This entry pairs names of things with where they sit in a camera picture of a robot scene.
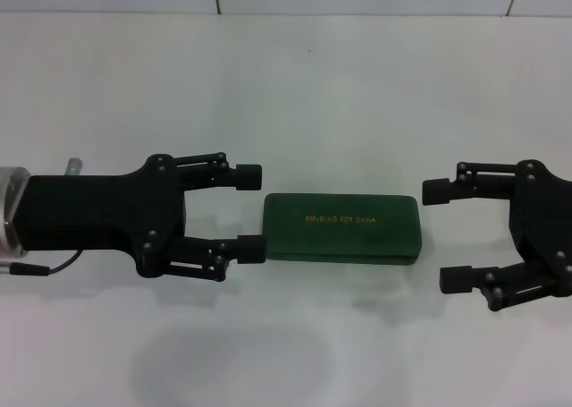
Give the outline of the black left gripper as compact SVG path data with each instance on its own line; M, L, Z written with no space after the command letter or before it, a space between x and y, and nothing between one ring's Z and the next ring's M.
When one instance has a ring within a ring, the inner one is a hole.
M23 249L118 250L156 278L164 250L182 234L184 191L173 157L153 155L130 174L34 175L15 212Z

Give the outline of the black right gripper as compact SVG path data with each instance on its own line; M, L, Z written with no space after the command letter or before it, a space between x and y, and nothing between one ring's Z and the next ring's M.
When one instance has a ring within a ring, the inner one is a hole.
M442 293L478 289L493 312L571 294L570 181L537 160L517 165L459 162L453 181L423 181L424 206L459 199L511 199L509 229L523 262L508 267L443 267Z

